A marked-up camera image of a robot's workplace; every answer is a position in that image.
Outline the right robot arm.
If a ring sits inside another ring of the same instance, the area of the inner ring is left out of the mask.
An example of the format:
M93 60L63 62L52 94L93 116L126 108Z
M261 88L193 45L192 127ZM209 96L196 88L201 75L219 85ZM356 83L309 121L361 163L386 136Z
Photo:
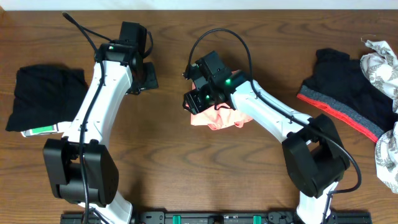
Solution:
M326 223L331 215L330 194L350 166L332 120L288 107L246 72L232 71L215 51L187 65L183 76L195 86L183 97L183 107L191 114L226 103L250 116L282 144L287 173L300 192L299 220Z

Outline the coral pink t-shirt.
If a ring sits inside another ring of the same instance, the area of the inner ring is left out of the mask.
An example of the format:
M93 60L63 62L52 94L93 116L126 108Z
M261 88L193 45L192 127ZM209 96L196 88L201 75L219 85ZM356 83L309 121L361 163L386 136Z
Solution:
M190 115L192 126L208 126L213 131L232 126L242 128L245 123L252 120L253 118L249 115L229 109L226 103L217 105L216 108L212 105L201 113Z

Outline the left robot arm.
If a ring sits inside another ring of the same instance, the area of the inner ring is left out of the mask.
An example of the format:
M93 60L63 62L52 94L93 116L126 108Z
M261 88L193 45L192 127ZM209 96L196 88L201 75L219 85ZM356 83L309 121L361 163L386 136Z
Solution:
M125 95L158 88L150 32L139 23L123 22L118 39L95 48L93 79L61 139L48 139L44 161L54 197L84 207L69 223L133 223L134 213L118 191L119 171L109 151L109 139Z

